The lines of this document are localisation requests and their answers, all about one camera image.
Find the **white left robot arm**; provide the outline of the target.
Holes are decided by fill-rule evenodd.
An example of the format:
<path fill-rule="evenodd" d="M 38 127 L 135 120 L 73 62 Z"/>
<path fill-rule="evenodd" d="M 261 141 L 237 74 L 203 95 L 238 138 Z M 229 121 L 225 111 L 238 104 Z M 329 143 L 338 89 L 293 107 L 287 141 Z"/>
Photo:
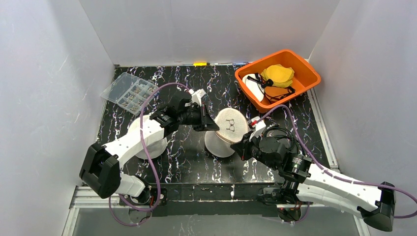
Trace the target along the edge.
<path fill-rule="evenodd" d="M 218 131 L 202 102 L 203 89 L 180 92 L 171 101 L 149 115 L 139 119 L 139 127 L 112 142 L 92 144 L 84 158 L 79 177 L 99 197 L 113 194 L 139 197 L 146 188 L 142 179 L 121 172 L 125 163 L 148 146 L 164 140 L 181 125 L 191 125 L 197 131 Z"/>

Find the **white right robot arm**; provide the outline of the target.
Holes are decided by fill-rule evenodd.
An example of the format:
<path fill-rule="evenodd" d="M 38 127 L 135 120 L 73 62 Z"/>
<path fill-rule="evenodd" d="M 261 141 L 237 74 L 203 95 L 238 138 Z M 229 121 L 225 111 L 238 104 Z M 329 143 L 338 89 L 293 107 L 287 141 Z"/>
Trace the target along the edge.
<path fill-rule="evenodd" d="M 242 160 L 255 158 L 277 170 L 289 182 L 288 194 L 302 202 L 313 202 L 355 215 L 377 230 L 393 230 L 396 196 L 393 184 L 369 186 L 327 168 L 320 169 L 311 157 L 291 152 L 273 137 L 247 135 L 231 145 Z"/>

